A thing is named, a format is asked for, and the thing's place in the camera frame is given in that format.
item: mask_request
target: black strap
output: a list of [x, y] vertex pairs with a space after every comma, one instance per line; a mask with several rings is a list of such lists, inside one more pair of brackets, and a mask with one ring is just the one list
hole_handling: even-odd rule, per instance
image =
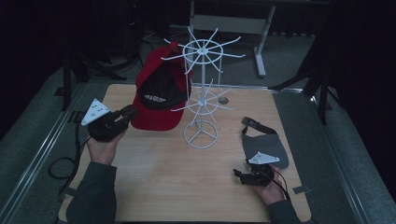
[[274, 129], [264, 126], [264, 125], [260, 124], [259, 122], [257, 122], [256, 120], [248, 118], [248, 117], [244, 117], [242, 119], [242, 123], [247, 125], [247, 127], [244, 130], [242, 130], [242, 133], [247, 133], [248, 127], [254, 128], [255, 130], [262, 132], [262, 133], [276, 133], [276, 131]]

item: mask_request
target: dark background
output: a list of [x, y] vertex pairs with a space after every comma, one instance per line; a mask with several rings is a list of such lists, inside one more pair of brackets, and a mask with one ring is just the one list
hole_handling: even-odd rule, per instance
[[[2, 138], [42, 84], [62, 67], [59, 36], [93, 60], [108, 62], [125, 54], [125, 29], [131, 21], [169, 36], [169, 24], [189, 23], [189, 1], [2, 1], [0, 3], [0, 94]], [[131, 13], [131, 4], [138, 6]], [[265, 18], [267, 7], [205, 1], [197, 12]], [[61, 32], [43, 8], [49, 7]], [[333, 1], [331, 7], [283, 5], [276, 9], [272, 35], [305, 34], [317, 38], [302, 68], [332, 58], [331, 85], [355, 124], [376, 168], [395, 198], [396, 29], [392, 1]], [[136, 45], [129, 46], [134, 50]]]

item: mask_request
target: person's left hand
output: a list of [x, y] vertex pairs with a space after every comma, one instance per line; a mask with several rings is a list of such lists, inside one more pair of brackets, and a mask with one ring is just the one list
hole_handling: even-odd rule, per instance
[[111, 165], [116, 156], [117, 144], [125, 133], [126, 130], [123, 133], [117, 135], [110, 142], [98, 142], [94, 138], [91, 138], [87, 143], [88, 149], [90, 151], [91, 161], [105, 165]]

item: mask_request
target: hand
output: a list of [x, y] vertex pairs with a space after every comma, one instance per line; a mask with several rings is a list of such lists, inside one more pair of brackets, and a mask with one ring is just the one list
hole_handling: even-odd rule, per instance
[[[271, 167], [274, 170], [274, 180], [282, 186], [282, 182], [279, 181], [279, 168], [271, 165]], [[259, 193], [259, 195], [262, 197], [262, 200], [265, 202], [266, 205], [269, 205], [271, 203], [277, 203], [280, 201], [285, 200], [285, 195], [283, 194], [283, 190], [275, 184], [273, 181], [271, 181], [267, 187], [262, 187], [262, 186], [254, 186], [253, 189]]]
[[120, 139], [124, 136], [126, 130], [117, 135], [110, 142], [98, 142], [94, 138], [91, 138], [88, 143], [88, 149], [90, 151], [91, 161], [102, 163], [105, 165], [111, 165], [116, 156], [116, 148]]

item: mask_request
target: cap brim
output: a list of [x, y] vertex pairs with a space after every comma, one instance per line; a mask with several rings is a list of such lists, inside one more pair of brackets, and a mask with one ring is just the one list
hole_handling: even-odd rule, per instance
[[169, 131], [174, 129], [183, 116], [184, 109], [180, 109], [186, 105], [186, 102], [182, 102], [167, 110], [153, 110], [148, 109], [142, 105], [138, 92], [134, 97], [134, 103], [132, 108], [137, 109], [137, 116], [131, 120], [131, 124], [134, 128], [139, 130], [148, 131]]

